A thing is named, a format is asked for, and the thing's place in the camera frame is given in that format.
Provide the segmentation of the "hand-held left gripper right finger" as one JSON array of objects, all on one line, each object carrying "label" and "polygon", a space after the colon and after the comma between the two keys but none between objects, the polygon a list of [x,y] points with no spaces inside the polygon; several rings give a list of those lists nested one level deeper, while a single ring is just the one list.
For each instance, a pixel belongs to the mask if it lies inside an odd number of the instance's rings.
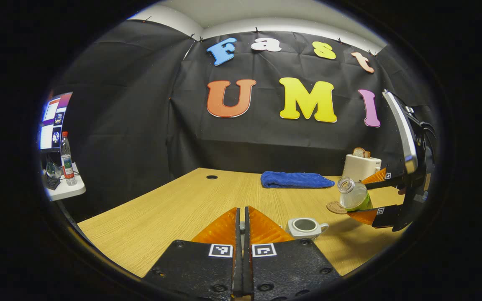
[{"label": "hand-held left gripper right finger", "polygon": [[252,300],[316,298],[342,276],[310,238],[293,239],[252,206],[245,207],[243,292]]}]

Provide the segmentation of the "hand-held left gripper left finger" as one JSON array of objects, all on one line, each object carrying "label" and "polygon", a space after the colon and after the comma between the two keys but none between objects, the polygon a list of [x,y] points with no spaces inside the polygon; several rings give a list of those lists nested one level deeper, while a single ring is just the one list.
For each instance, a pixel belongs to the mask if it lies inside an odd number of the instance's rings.
[{"label": "hand-held left gripper left finger", "polygon": [[144,280],[183,300],[233,300],[242,289],[240,209],[232,208],[192,240],[174,240]]}]

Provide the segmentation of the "clear green-label water bottle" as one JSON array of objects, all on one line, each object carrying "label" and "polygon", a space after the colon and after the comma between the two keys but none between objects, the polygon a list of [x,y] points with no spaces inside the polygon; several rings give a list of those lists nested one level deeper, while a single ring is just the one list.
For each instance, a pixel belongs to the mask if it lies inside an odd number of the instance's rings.
[{"label": "clear green-label water bottle", "polygon": [[347,212],[373,209],[369,191],[363,183],[343,176],[337,182],[337,189],[341,193],[340,206]]}]

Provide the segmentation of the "white ceramic teacup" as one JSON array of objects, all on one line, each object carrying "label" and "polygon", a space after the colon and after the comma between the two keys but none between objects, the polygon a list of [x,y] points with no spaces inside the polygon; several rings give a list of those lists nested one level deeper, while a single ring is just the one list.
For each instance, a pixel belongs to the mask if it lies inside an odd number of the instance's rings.
[{"label": "white ceramic teacup", "polygon": [[312,218],[294,218],[287,221],[286,232],[295,240],[304,238],[315,240],[329,228],[327,223],[319,223]]}]

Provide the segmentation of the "red-cap plastic bottle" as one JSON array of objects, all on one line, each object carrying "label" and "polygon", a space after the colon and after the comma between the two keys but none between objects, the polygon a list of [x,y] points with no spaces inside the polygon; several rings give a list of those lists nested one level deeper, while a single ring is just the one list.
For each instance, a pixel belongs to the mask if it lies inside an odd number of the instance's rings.
[{"label": "red-cap plastic bottle", "polygon": [[75,179],[75,173],[73,170],[71,149],[69,146],[67,131],[62,132],[60,157],[62,163],[62,170],[67,185],[75,186],[77,184],[77,180]]}]

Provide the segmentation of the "white toaster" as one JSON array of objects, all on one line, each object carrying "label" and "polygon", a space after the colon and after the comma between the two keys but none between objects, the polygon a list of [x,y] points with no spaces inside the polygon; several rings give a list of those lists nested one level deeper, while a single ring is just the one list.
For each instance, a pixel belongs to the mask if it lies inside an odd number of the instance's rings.
[{"label": "white toaster", "polygon": [[348,177],[355,182],[363,181],[380,171],[382,160],[378,158],[363,158],[352,154],[346,155],[342,177]]}]

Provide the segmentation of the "blue towel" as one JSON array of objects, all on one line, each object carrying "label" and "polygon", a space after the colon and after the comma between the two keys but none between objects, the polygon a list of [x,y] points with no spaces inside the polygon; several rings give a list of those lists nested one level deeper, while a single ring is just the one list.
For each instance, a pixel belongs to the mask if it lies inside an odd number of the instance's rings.
[{"label": "blue towel", "polygon": [[326,179],[318,173],[283,173],[266,171],[261,175],[261,184],[268,189],[323,189],[333,187],[335,181]]}]

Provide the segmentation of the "black backdrop cloth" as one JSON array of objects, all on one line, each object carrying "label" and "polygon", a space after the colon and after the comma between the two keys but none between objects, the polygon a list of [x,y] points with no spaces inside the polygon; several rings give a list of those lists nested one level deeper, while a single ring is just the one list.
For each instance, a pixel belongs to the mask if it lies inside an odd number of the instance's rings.
[{"label": "black backdrop cloth", "polygon": [[377,56],[301,32],[237,32],[196,41],[129,20],[69,66],[54,94],[72,93],[62,129],[85,193],[64,200],[76,222],[198,168],[340,175],[364,147],[384,167],[404,158],[382,91],[441,130],[395,50]]}]

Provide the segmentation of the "white side table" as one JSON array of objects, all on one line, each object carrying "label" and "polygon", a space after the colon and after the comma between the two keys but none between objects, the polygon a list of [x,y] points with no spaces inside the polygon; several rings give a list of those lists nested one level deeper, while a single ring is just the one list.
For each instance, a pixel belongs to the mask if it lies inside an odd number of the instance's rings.
[{"label": "white side table", "polygon": [[82,179],[82,176],[79,173],[76,162],[72,162],[72,169],[75,174],[74,178],[76,182],[76,184],[73,186],[69,186],[67,184],[67,181],[65,180],[64,174],[61,174],[61,177],[59,177],[59,184],[57,185],[57,187],[55,187],[54,190],[52,190],[48,184],[49,180],[46,180],[48,178],[46,174],[43,174],[41,176],[41,179],[44,185],[44,190],[52,202],[71,198],[74,196],[79,196],[86,192],[86,187]]}]

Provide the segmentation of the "computer monitor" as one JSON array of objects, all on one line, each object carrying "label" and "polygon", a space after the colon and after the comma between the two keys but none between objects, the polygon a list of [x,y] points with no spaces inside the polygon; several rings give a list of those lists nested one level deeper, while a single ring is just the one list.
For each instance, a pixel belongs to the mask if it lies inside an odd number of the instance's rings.
[{"label": "computer monitor", "polygon": [[59,152],[62,126],[72,92],[55,95],[46,101],[38,132],[38,150],[42,153]]}]

